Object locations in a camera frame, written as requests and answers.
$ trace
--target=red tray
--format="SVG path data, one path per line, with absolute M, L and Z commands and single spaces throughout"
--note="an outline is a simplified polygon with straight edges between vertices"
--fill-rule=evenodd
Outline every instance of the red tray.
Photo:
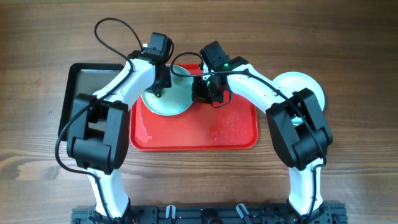
M 180 66 L 201 73 L 197 64 Z M 141 98 L 131 108 L 130 141 L 141 151 L 248 149 L 258 138 L 257 109 L 239 95 L 222 108 L 193 103 L 176 116 L 151 112 Z

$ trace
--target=robotic hand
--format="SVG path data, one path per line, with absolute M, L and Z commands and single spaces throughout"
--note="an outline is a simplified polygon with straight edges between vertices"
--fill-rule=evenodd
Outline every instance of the robotic hand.
M 78 167 L 94 174 L 89 175 L 97 201 L 93 223 L 134 222 L 119 169 L 129 145 L 128 111 L 144 90 L 156 92 L 171 87 L 165 63 L 172 45 L 166 35 L 153 33 L 149 46 L 133 51 L 130 62 L 106 87 L 93 95 L 80 93 L 75 98 L 72 115 L 87 106 L 89 109 L 70 125 L 67 152 Z M 319 217 L 325 211 L 319 189 L 320 168 L 326 163 L 332 135 L 314 93 L 307 88 L 294 92 L 278 86 L 242 57 L 231 60 L 218 42 L 207 45 L 200 53 L 201 66 L 208 75 L 195 77 L 194 101 L 223 102 L 223 92 L 228 90 L 265 112 L 274 149 L 289 167 L 288 204 L 292 212 L 287 219 L 290 223 L 309 223 Z M 176 74 L 172 65 L 171 72 Z M 133 73 L 112 95 L 93 103 L 125 79 L 130 69 Z M 298 126 L 292 122 L 296 116 L 303 121 Z M 106 123 L 105 129 L 95 128 L 94 124 L 101 122 Z

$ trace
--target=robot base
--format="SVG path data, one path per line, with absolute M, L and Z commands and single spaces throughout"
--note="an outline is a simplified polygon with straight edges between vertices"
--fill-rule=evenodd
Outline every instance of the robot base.
M 270 203 L 261 206 L 247 206 L 249 223 L 252 224 L 285 224 L 295 223 L 288 220 L 289 204 Z M 345 205 L 342 203 L 325 202 L 322 206 L 323 214 L 312 220 L 311 224 L 347 224 Z M 207 207 L 174 207 L 158 208 L 156 206 L 132 206 L 134 224 L 248 224 L 247 219 L 241 218 L 236 207 L 207 206 Z M 95 207 L 76 208 L 72 210 L 71 224 L 100 224 L 108 223 L 106 217 L 95 212 Z

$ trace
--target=wooden table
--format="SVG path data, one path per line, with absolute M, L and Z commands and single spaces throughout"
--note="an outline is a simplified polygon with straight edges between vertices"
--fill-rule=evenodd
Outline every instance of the wooden table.
M 377 1 L 135 1 L 0 6 L 0 223 L 68 223 L 95 199 L 87 177 L 54 159 L 69 66 L 122 63 L 93 35 L 117 17 L 175 54 L 218 40 L 273 79 L 311 75 L 327 96 L 333 131 L 322 170 L 325 200 L 346 204 L 350 223 L 398 222 L 398 4 Z M 122 53 L 132 34 L 109 22 L 100 36 Z M 182 62 L 194 62 L 187 57 Z M 259 114 L 260 138 L 242 151 L 144 153 L 130 147 L 124 186 L 133 205 L 284 202 L 287 168 Z M 69 166 L 65 145 L 62 159 Z

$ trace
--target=wood grain surface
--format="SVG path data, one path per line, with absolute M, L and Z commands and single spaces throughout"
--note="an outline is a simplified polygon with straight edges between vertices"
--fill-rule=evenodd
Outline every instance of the wood grain surface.
M 270 79 L 311 75 L 326 93 L 334 135 L 323 198 L 345 203 L 350 223 L 398 223 L 396 1 L 57 2 L 0 5 L 0 223 L 68 223 L 72 208 L 95 203 L 87 177 L 61 169 L 53 150 L 69 66 L 123 63 L 94 37 L 104 17 L 125 20 L 143 42 L 153 31 L 167 34 L 175 54 L 218 40 Z M 120 24 L 103 24 L 99 34 L 124 54 L 137 48 Z M 263 114 L 258 122 L 249 150 L 130 146 L 123 178 L 132 204 L 284 202 L 288 171 Z M 75 166 L 64 144 L 61 154 Z

